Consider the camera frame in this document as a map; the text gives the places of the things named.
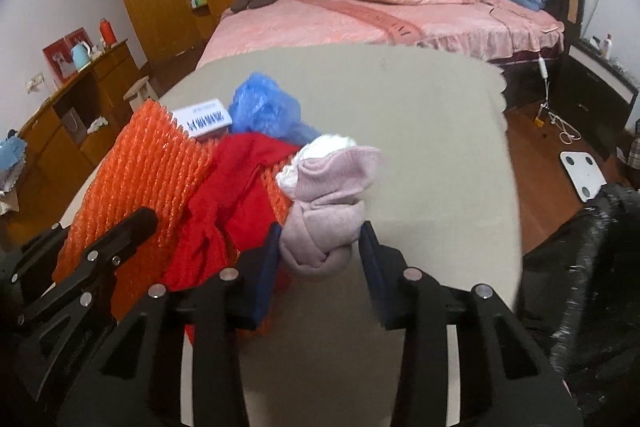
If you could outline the red knit glove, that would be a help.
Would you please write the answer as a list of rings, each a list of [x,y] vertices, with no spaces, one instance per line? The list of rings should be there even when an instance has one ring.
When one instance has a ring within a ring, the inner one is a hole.
[[[284,225],[291,199],[276,181],[299,147],[261,133],[228,134],[214,147],[204,181],[190,198],[176,249],[160,283],[168,291],[204,284]]]

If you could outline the orange foam net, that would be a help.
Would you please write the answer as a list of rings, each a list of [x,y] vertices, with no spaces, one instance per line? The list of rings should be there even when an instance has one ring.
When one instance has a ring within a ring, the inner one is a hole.
[[[186,206],[204,181],[220,140],[191,139],[160,103],[144,103],[96,169],[58,255],[53,280],[66,279],[81,251],[120,221],[141,207],[154,210],[154,235],[116,271],[112,313],[123,319],[152,284],[160,283],[176,249]]]

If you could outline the pink sock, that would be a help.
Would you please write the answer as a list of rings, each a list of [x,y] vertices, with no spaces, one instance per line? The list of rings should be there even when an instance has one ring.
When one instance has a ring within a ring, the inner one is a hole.
[[[293,205],[279,239],[281,259],[295,275],[320,280],[347,267],[366,220],[361,195],[380,161],[380,150],[356,145],[298,164]]]

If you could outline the white blue paper box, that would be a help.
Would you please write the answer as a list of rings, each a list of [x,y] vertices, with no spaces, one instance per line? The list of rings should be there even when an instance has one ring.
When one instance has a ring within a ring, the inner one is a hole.
[[[232,126],[232,118],[218,98],[178,108],[171,115],[178,126],[195,140],[215,138]]]

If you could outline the blue plastic bag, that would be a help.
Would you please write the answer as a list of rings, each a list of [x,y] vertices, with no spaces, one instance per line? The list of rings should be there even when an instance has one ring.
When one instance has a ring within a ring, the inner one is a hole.
[[[228,112],[232,133],[261,133],[299,146],[321,135],[303,122],[296,98],[262,72],[252,72],[235,90]]]

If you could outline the black lined trash bin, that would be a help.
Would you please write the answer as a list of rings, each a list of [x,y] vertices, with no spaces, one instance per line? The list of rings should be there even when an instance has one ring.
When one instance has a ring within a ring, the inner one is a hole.
[[[524,256],[516,315],[585,425],[638,425],[637,191],[605,185]]]

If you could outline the beige table cloth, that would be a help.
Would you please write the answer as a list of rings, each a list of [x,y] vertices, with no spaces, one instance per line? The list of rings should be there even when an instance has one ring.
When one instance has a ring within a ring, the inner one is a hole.
[[[162,103],[229,101],[252,72],[296,96],[311,126],[381,151],[366,195],[381,241],[440,283],[486,283],[514,299],[521,232],[498,69],[406,46],[269,49],[194,70]],[[295,281],[274,309],[267,335],[238,343],[247,426],[387,425],[404,336],[376,321],[360,262],[321,282]],[[187,332],[181,421],[193,421],[192,341]]]

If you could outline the wooden sideboard cabinet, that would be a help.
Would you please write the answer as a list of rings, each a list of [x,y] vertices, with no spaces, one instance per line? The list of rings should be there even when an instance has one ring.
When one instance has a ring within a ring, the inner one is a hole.
[[[78,72],[24,124],[26,166],[16,184],[17,210],[1,217],[1,247],[20,245],[62,218],[81,185],[130,121],[122,97],[141,78],[126,41]],[[110,123],[93,134],[98,117]]]

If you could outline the white bathroom scale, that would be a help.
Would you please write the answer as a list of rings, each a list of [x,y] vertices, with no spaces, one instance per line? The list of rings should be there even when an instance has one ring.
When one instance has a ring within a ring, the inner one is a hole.
[[[605,186],[605,177],[591,154],[563,150],[560,161],[582,202],[595,198]]]

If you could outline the white cloth in cabinet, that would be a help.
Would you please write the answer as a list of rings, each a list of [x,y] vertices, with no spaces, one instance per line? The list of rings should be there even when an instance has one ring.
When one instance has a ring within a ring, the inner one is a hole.
[[[110,123],[104,116],[100,116],[96,118],[90,126],[87,128],[88,134],[93,134],[98,132],[101,128],[108,126]]]

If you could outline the small white stool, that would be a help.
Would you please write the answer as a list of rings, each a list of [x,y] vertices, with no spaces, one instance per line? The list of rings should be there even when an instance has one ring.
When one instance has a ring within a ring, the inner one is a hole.
[[[152,100],[157,102],[158,95],[152,87],[150,77],[144,76],[129,88],[122,99],[129,104],[133,112],[137,112],[145,101]]]

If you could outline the light blue kettle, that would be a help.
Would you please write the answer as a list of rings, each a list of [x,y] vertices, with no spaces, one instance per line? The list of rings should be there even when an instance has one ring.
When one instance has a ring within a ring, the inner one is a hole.
[[[70,50],[72,60],[77,70],[81,70],[91,63],[91,48],[85,41],[78,41]]]

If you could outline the black white nightstand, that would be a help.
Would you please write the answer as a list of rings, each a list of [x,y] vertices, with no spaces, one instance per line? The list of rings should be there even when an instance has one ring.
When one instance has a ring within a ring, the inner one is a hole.
[[[550,88],[552,112],[575,128],[604,160],[615,152],[638,87],[582,40],[563,54]]]

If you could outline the red thermos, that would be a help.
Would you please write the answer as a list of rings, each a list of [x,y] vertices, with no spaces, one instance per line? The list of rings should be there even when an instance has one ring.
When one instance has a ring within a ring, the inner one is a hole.
[[[104,46],[111,48],[117,43],[117,37],[115,36],[113,27],[106,18],[100,20],[99,30],[104,41]]]

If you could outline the white lotion bottle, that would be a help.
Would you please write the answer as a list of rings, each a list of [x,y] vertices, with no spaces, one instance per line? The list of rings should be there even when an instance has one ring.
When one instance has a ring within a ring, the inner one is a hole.
[[[612,46],[613,46],[612,35],[607,34],[600,44],[601,56],[607,61],[611,60]]]

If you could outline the pink covered bed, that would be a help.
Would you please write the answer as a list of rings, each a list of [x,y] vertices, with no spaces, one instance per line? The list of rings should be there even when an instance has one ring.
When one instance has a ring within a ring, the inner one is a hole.
[[[491,63],[558,57],[564,24],[544,10],[510,0],[401,5],[360,0],[277,0],[239,13],[226,11],[198,61],[272,48],[332,43],[420,46]]]

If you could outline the red picture frame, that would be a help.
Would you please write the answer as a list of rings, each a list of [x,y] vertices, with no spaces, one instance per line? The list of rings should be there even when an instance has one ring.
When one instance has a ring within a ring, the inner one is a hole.
[[[54,79],[61,84],[74,77],[78,70],[74,66],[70,50],[78,41],[85,41],[92,49],[92,42],[85,28],[81,27],[42,49],[42,54],[52,69]]]

